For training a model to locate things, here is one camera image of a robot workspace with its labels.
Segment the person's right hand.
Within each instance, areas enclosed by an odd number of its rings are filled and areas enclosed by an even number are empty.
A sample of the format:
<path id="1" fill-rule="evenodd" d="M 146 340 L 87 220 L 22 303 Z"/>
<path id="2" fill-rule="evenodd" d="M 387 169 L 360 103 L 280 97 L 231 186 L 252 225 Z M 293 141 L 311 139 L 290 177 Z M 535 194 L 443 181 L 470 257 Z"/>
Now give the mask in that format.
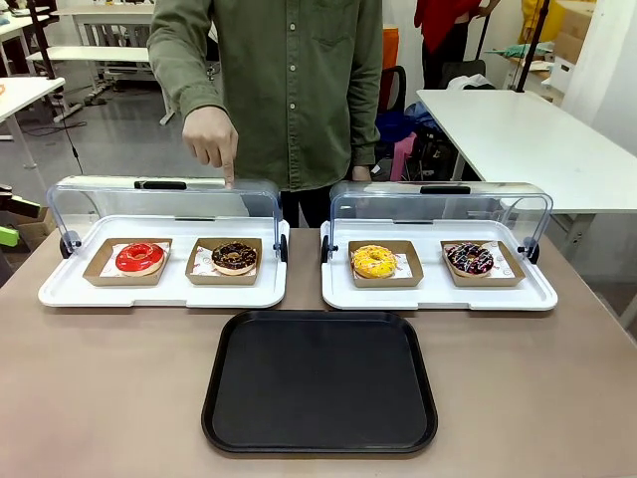
<path id="1" fill-rule="evenodd" d="M 182 138 L 201 164 L 222 171 L 226 188 L 234 186 L 238 133 L 224 110 L 209 106 L 189 113 Z"/>

